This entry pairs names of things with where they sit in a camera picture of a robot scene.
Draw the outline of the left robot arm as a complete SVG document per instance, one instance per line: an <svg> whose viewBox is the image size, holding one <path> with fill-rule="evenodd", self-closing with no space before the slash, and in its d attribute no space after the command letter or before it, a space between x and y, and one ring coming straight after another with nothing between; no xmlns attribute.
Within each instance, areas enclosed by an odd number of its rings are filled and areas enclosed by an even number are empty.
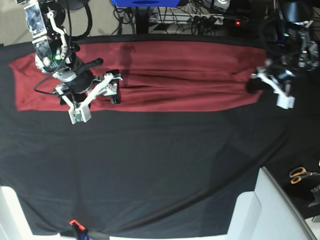
<svg viewBox="0 0 320 240"><path fill-rule="evenodd" d="M313 36L313 16L313 7L306 0L273 1L258 29L269 58L252 73L246 84L248 93L270 87L277 95L278 107L294 107L294 79L320 66L320 43Z"/></svg>

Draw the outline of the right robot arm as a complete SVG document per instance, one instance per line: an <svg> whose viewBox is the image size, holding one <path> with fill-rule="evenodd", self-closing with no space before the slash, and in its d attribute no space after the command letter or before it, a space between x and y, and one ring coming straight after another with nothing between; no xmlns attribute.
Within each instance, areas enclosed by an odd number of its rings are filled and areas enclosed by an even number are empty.
<svg viewBox="0 0 320 240"><path fill-rule="evenodd" d="M103 76L94 75L94 67L103 64L102 58L84 63L76 53L80 46L73 41L72 32L64 27L70 17L68 5L56 0L18 0L25 4L26 26L32 35L35 49L35 66L48 77L60 80L51 96L58 97L61 105L69 107L72 124L88 122L92 115L91 103L98 96L105 96L112 104L121 103L119 70L107 71Z"/></svg>

